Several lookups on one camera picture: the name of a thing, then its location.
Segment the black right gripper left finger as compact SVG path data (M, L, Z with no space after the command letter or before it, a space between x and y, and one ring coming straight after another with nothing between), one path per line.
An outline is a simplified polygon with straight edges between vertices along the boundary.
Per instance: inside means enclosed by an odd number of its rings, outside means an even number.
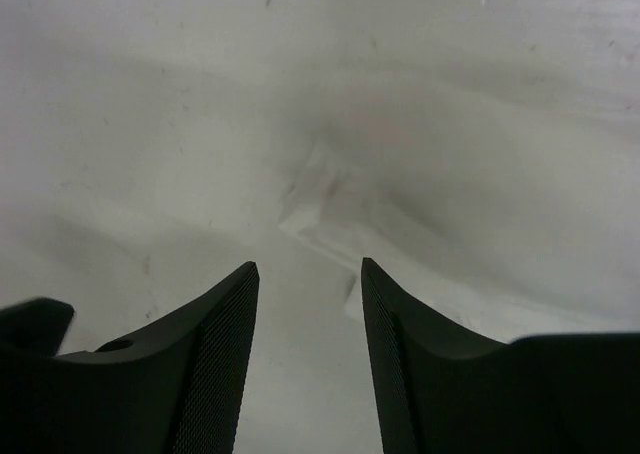
M205 294L93 352L61 354L73 307L1 312L5 453L229 453L255 329L247 262Z

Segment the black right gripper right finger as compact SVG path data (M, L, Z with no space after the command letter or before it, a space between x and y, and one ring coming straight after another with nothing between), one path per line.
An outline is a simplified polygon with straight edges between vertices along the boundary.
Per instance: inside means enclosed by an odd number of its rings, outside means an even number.
M639 337L501 343L407 293L374 260L362 303L387 453L635 453Z

